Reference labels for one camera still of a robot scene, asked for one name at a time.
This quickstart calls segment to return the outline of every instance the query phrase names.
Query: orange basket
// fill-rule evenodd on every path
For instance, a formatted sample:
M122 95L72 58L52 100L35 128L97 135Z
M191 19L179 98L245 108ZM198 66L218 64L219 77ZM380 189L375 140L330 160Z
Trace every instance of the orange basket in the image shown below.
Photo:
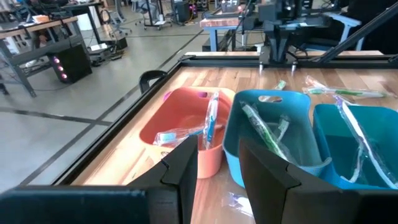
M216 124L226 126L229 111L235 92L226 88L183 87L171 92L162 106L141 130L139 137L154 162L159 162L173 148L153 145L159 132L174 128L194 128L205 122L206 112L211 94L203 96L203 92L219 91ZM225 128L217 129L211 149L202 150L202 137L198 138L198 178L215 175L221 167L223 159L222 142Z

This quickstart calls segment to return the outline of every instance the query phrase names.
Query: gray floor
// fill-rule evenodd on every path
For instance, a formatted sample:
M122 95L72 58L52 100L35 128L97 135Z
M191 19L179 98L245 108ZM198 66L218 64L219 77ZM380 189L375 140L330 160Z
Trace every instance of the gray floor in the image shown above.
M144 71L168 70L185 52L201 51L208 39L206 32L199 34L198 24L144 30L134 25L139 14L124 8L124 15L132 34L122 59L93 68L93 74L67 87L51 69L30 77L36 98L20 85L8 85L11 95L0 95L0 192L19 184L51 183L135 102ZM92 32L83 36L86 44L95 44Z

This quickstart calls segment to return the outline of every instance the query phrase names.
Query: teal plastic bin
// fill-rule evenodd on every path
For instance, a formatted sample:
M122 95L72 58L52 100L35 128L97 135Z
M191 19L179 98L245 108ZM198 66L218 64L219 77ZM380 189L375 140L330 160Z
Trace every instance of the teal plastic bin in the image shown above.
M262 96L276 96L281 98L281 101L261 102L259 98ZM324 162L321 160L308 118L311 100L307 95L296 91L245 90L235 95L223 139L229 171L237 184L244 187L238 157L239 138L247 137L264 144L244 114L240 101L250 105L255 104L260 117L267 123L278 123L283 114L290 118L290 125L282 138L282 143L290 149L297 161L302 161L303 166L300 166L302 169L318 176L330 163L329 159Z
M393 174L398 174L398 113L389 108L375 106L349 108L388 168ZM341 178L344 176L349 179L352 176L358 143L335 105L316 105L313 112L313 131L321 157L332 158L332 163L320 176L322 179L342 189L388 188L369 160L363 164L363 172L369 185L353 184Z

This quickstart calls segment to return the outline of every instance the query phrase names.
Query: blue object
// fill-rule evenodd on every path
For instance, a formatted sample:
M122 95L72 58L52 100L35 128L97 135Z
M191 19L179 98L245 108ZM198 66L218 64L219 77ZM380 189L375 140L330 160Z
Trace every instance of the blue object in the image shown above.
M281 101L261 102L259 100L261 96L277 96ZM290 149L298 162L301 161L302 169L318 176L330 163L330 159L324 162L321 160L308 118L311 100L307 95L296 91L245 90L235 95L223 139L229 171L237 184L244 187L238 158L239 138L247 137L258 144L265 144L244 114L240 101L245 101L249 105L254 104L260 117L267 123L278 123L281 115L289 117L290 125L282 138L282 143Z
M377 150L392 173L398 174L398 113L375 106L349 108L374 150ZM352 176L358 143L335 105L316 105L313 131L321 158L331 157L333 161L320 178L342 189L389 189L368 159L363 164L363 172L371 185L353 184L340 177L349 179Z

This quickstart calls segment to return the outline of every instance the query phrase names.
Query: desk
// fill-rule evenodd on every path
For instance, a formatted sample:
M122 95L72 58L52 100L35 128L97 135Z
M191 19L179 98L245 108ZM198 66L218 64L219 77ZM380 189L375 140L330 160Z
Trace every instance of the desk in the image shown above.
M380 52L343 52L342 55L381 55ZM253 57L255 52L190 52L187 55ZM259 75L258 67L195 67L181 61L170 69L168 76L157 86L146 91L124 115L115 121L108 131L78 158L73 168L59 184L73 185L124 185L150 169L154 162L139 140L139 132L163 103L164 95L181 86L223 87L233 91L246 89L270 89L279 80L287 82L287 90L302 91L305 76L311 75L322 83L335 87L390 90L398 93L397 70L342 70L298 69L290 75L289 68L265 69ZM312 95L313 107L319 103L332 103L330 96ZM398 101L391 98L373 98L356 101L363 105L386 106L397 109ZM253 219L232 208L222 206L222 198L228 192L245 195L243 188L235 184L224 159L221 170L212 178L199 179L192 213L194 224L242 224L254 223Z
M96 11L98 19L99 19L99 23L101 25L103 25L104 21L102 20L102 17L100 15L100 10L98 9L99 6L102 6L101 2L90 2L90 3L83 3L83 4L67 4L66 6L63 6L62 8L70 11L73 16L80 16L80 15L87 14L88 18L90 20L91 27L93 28L95 39L97 40L98 44L101 44L103 42L101 41L100 35L95 26L94 17L90 11L91 6L93 6L95 8L95 11Z
M31 26L27 26L24 28L14 28L14 29L8 29L8 30L0 30L0 51L4 56L5 61L7 64L10 66L11 70L16 74L17 78L15 81L4 81L0 79L0 83L10 83L10 84L22 84L25 89L29 92L31 97L36 97L36 93L32 86L30 85L28 81L28 77L35 75L36 73L39 73L45 69L50 68L50 65L48 64L47 66L40 67L36 70L31 70L28 73L24 72L19 65L30 62L31 60L35 60L38 58L41 58L43 56L46 56L48 53L55 53L55 52L60 52L65 49L68 49L71 45L76 46L76 45L83 45L84 50L86 49L85 42L83 40L83 37L81 36L80 29L77 26L77 18L76 17L70 17L67 19L63 19L63 23L65 24L72 24L73 29L75 31L75 35L69 37L68 39L63 39L63 40L58 40L55 41L54 43L48 43L46 46L41 47L39 49L34 49L30 50L28 52L22 53L22 54L17 54L13 55L7 48L7 45L5 43L5 38L7 37L13 37L16 35L24 35L26 34L25 29L28 32L33 32L37 30L42 30L42 29L49 29L51 27L55 26L60 26L62 23L60 20L57 21L50 21L50 22L44 22L41 24L33 24Z
M216 15L223 15L221 10L215 12ZM230 18L217 18L217 19L202 19L199 25L204 30L208 31L210 34L210 50L216 52L218 50L218 36L217 32L219 30L236 30L239 25L239 17ZM232 45L235 45L235 35L233 35ZM242 35L242 44L246 45L246 35Z

